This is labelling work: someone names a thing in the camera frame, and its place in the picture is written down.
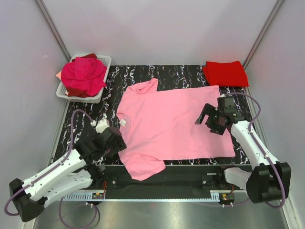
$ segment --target metal frame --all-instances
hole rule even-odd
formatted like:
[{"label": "metal frame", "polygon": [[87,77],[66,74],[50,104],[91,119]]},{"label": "metal frame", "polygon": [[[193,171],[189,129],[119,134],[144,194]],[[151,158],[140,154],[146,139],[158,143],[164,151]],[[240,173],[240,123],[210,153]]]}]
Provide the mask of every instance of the metal frame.
[{"label": "metal frame", "polygon": [[69,54],[69,51],[67,50],[63,40],[61,39],[61,36],[59,35],[57,28],[47,10],[47,8],[45,7],[43,1],[42,0],[34,0],[34,1],[36,2],[39,11],[41,12],[50,31],[52,32],[56,42],[58,43],[58,45],[62,51],[62,54],[65,56],[67,62],[69,62],[71,60],[71,55]]},{"label": "metal frame", "polygon": [[52,150],[50,151],[50,155],[49,155],[49,158],[47,160],[47,163],[46,163],[45,167],[48,167],[54,160],[54,156],[55,156],[55,153],[56,153],[56,148],[57,148],[57,145],[59,143],[59,139],[61,137],[61,130],[62,130],[63,124],[65,122],[65,117],[66,117],[66,114],[67,114],[67,111],[68,111],[68,107],[69,107],[69,101],[65,100],[65,105],[64,105],[64,108],[63,108],[61,116],[60,116],[60,121],[59,121],[58,126],[56,128],[56,135],[53,139]]},{"label": "metal frame", "polygon": [[32,219],[29,222],[23,223],[21,229],[33,229],[35,224],[35,219]]},{"label": "metal frame", "polygon": [[295,202],[291,197],[286,199],[283,206],[284,217],[286,218],[289,229],[302,229],[302,223],[298,213],[295,211]]},{"label": "metal frame", "polygon": [[285,0],[277,0],[275,5],[273,6],[273,9],[271,10],[265,24],[263,25],[261,31],[259,32],[243,66],[244,69],[246,69],[246,67],[248,66],[249,62],[251,61],[254,53],[256,52],[257,47],[259,46],[259,44],[261,43],[262,39],[264,38],[267,30],[269,29],[270,24],[272,23],[272,21],[274,20],[276,14],[278,13],[278,11],[280,10],[281,6],[283,5],[283,3],[285,2]]}]

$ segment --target white connector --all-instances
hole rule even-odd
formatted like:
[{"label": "white connector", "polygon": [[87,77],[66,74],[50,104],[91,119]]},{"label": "white connector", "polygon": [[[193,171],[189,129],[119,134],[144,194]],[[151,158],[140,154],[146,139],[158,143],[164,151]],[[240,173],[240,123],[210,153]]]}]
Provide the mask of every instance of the white connector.
[{"label": "white connector", "polygon": [[108,120],[103,118],[97,123],[95,130],[97,133],[102,133],[107,127],[109,127]]},{"label": "white connector", "polygon": [[96,126],[96,121],[93,120],[90,124],[91,124],[91,126]]}]

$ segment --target pink t-shirt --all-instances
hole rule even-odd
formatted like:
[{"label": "pink t-shirt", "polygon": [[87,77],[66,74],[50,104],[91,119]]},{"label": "pink t-shirt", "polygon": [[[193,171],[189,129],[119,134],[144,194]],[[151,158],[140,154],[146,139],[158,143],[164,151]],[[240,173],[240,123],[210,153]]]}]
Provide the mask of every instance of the pink t-shirt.
[{"label": "pink t-shirt", "polygon": [[235,156],[231,136],[195,125],[204,105],[217,106],[219,86],[157,92],[157,79],[127,87],[117,110],[127,148],[119,152],[127,171],[145,180],[165,169],[163,160]]}]

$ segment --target white wall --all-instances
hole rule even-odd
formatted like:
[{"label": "white wall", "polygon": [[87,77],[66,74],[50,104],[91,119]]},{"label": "white wall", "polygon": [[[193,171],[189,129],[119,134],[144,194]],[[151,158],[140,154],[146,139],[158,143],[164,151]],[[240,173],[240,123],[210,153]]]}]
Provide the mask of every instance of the white wall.
[{"label": "white wall", "polygon": [[64,107],[55,73],[65,59],[33,0],[0,5],[0,227],[16,229],[20,217],[3,211],[9,183],[47,165]]},{"label": "white wall", "polygon": [[113,64],[244,61],[276,0],[44,0],[69,52]]},{"label": "white wall", "polygon": [[270,148],[292,168],[290,196],[300,216],[305,211],[304,9],[305,1],[284,3],[246,69]]}]

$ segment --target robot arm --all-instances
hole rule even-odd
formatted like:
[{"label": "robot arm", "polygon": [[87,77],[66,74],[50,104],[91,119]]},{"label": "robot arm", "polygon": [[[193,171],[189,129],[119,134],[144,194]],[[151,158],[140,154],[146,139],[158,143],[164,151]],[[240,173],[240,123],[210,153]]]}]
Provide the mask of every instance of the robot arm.
[{"label": "robot arm", "polygon": [[117,154],[126,148],[126,144],[119,130],[109,127],[106,119],[99,121],[96,132],[96,135],[78,141],[63,163],[67,154],[24,181],[14,179],[10,182],[11,197],[20,189],[29,186],[13,199],[23,222],[36,218],[48,205],[73,191],[101,186],[102,173],[92,164],[93,161]]},{"label": "robot arm", "polygon": [[270,153],[253,127],[249,131],[250,117],[237,110],[232,97],[220,97],[217,102],[217,108],[206,104],[195,124],[201,124],[205,115],[208,115],[205,124],[211,129],[211,133],[223,135],[227,129],[242,146],[253,170],[245,172],[231,166],[223,171],[223,180],[246,190],[253,203],[280,200],[282,191],[271,162],[280,175],[287,198],[291,177],[290,166],[287,163],[280,163]]}]

